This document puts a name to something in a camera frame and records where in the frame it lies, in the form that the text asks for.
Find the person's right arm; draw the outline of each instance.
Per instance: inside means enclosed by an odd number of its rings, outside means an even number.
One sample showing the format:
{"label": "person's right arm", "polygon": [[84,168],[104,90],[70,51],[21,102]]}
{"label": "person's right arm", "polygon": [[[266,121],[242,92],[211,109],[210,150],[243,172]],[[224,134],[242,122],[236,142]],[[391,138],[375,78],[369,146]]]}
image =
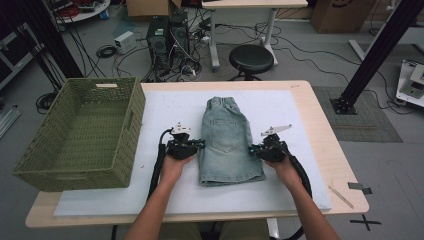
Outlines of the person's right arm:
{"label": "person's right arm", "polygon": [[340,239],[303,187],[302,181],[288,157],[282,162],[266,162],[266,164],[275,169],[278,178],[290,191],[306,238],[308,240]]}

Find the denim shorts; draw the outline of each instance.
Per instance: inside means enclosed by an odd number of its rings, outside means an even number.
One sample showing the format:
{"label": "denim shorts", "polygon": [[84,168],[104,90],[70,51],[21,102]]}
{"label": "denim shorts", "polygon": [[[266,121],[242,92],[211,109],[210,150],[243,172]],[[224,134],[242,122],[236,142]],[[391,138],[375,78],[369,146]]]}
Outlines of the denim shorts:
{"label": "denim shorts", "polygon": [[232,185],[265,180],[262,161],[250,155],[249,121],[234,98],[208,100],[202,120],[205,149],[199,154],[200,185]]}

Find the round stool seat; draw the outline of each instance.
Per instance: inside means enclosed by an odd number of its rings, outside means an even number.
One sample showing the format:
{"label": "round stool seat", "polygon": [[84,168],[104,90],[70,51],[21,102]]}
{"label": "round stool seat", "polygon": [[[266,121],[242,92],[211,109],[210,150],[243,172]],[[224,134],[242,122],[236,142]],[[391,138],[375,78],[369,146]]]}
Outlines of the round stool seat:
{"label": "round stool seat", "polygon": [[274,65],[274,57],[264,47],[241,45],[230,52],[231,65],[246,74],[264,73]]}

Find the person's left hand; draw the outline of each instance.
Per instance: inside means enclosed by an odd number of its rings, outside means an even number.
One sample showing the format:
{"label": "person's left hand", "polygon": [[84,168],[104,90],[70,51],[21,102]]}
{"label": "person's left hand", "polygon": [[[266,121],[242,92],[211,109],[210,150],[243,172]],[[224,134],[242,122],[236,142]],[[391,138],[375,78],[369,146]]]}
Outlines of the person's left hand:
{"label": "person's left hand", "polygon": [[163,160],[160,183],[174,186],[178,179],[181,177],[184,165],[193,159],[194,157],[191,156],[183,160],[177,160],[172,156],[166,155],[165,159]]}

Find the green wicker basket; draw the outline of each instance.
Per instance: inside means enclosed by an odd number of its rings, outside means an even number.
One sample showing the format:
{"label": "green wicker basket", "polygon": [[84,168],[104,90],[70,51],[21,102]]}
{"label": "green wicker basket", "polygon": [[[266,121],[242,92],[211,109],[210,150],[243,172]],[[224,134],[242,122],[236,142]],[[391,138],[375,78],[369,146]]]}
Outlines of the green wicker basket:
{"label": "green wicker basket", "polygon": [[136,77],[67,80],[13,174],[47,192],[128,187],[144,106]]}

